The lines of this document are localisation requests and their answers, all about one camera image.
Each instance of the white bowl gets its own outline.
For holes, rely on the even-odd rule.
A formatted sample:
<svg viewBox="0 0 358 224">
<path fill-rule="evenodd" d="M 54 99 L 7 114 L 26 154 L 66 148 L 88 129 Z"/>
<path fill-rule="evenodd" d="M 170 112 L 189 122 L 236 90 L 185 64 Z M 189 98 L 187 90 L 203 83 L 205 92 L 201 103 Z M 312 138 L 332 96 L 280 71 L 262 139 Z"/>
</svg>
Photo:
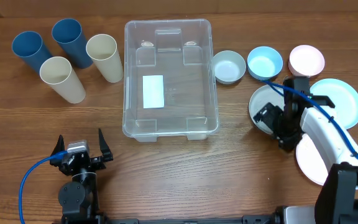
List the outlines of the white bowl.
<svg viewBox="0 0 358 224">
<path fill-rule="evenodd" d="M 216 81 L 222 84 L 232 84 L 238 81 L 246 72 L 246 61 L 237 52 L 224 50 L 212 59 Z"/>
</svg>

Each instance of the plastic cup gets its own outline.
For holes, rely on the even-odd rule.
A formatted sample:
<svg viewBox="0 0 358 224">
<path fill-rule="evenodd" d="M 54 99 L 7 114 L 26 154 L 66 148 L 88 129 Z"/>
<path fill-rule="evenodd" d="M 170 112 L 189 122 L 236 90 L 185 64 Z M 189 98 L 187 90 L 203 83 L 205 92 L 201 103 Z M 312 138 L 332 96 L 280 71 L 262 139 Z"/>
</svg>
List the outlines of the plastic cup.
<svg viewBox="0 0 358 224">
<path fill-rule="evenodd" d="M 98 34 L 90 38 L 86 44 L 86 53 L 107 81 L 116 83 L 124 76 L 117 42 L 110 35 Z"/>
<path fill-rule="evenodd" d="M 41 65 L 52 57 L 41 35 L 34 31 L 25 31 L 17 35 L 12 42 L 12 51 L 37 73 Z"/>
<path fill-rule="evenodd" d="M 249 53 L 247 64 L 252 77 L 258 80 L 268 80 L 281 72 L 283 59 L 275 49 L 263 46 Z"/>
<path fill-rule="evenodd" d="M 92 65 L 85 50 L 86 39 L 81 24 L 75 19 L 62 19 L 52 28 L 52 37 L 78 68 Z"/>
<path fill-rule="evenodd" d="M 63 57 L 46 60 L 41 66 L 40 77 L 69 103 L 79 103 L 85 99 L 86 93 L 80 79 L 70 62 Z"/>
<path fill-rule="evenodd" d="M 325 60 L 323 54 L 310 45 L 299 45 L 290 54 L 288 68 L 294 76 L 312 77 L 323 71 Z"/>
<path fill-rule="evenodd" d="M 244 58 L 237 52 L 224 50 L 212 59 L 216 81 L 222 84 L 232 84 L 238 81 L 246 72 Z"/>
</svg>

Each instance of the transparent storage container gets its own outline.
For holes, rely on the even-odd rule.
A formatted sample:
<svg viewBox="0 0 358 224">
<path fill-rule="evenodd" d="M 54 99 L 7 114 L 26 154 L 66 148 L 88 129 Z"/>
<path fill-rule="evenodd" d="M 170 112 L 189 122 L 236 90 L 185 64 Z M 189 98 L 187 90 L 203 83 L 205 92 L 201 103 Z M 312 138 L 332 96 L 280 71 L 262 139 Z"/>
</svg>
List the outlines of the transparent storage container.
<svg viewBox="0 0 358 224">
<path fill-rule="evenodd" d="M 124 134 L 155 142 L 159 136 L 202 140 L 215 133 L 212 57 L 211 24 L 205 19 L 128 22 Z"/>
</svg>

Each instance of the white plate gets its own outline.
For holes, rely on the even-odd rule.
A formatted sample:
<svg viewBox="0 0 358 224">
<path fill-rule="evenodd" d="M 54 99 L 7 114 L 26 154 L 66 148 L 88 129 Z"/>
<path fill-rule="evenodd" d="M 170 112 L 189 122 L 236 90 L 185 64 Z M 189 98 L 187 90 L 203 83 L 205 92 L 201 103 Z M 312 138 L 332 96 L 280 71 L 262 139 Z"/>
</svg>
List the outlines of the white plate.
<svg viewBox="0 0 358 224">
<path fill-rule="evenodd" d="M 346 129 L 358 123 L 358 93 L 346 82 L 327 78 L 316 82 L 310 92 L 314 95 L 329 96 L 335 104 L 335 120 Z"/>
<path fill-rule="evenodd" d="M 283 93 L 282 89 L 277 88 L 280 93 Z M 271 103 L 274 106 L 279 106 L 284 110 L 284 97 L 276 93 L 270 86 L 265 85 L 257 89 L 254 94 L 252 94 L 251 99 L 249 100 L 248 111 L 251 116 L 252 122 L 267 134 L 273 134 L 273 131 L 266 126 L 265 123 L 259 121 L 256 123 L 254 121 L 254 116 L 267 104 Z"/>
<path fill-rule="evenodd" d="M 302 135 L 295 154 L 302 172 L 314 183 L 324 185 L 328 171 L 316 146 L 307 134 Z"/>
</svg>

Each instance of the white paper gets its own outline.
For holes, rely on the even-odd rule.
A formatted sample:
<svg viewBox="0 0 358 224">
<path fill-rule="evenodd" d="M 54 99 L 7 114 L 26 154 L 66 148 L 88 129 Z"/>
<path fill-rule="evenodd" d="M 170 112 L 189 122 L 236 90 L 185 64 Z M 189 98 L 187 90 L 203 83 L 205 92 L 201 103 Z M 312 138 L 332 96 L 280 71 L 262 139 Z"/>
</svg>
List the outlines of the white paper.
<svg viewBox="0 0 358 224">
<path fill-rule="evenodd" d="M 143 76 L 143 108 L 164 107 L 164 83 L 162 75 Z"/>
</svg>

